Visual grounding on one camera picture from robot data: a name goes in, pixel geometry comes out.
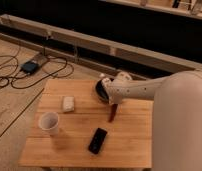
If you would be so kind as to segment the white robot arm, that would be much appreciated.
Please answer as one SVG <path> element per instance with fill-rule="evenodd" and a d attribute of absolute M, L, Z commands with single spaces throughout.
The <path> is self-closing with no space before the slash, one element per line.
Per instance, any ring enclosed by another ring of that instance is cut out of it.
<path fill-rule="evenodd" d="M 202 70 L 135 81 L 126 72 L 103 78 L 111 105 L 151 100 L 152 171 L 202 171 Z"/>

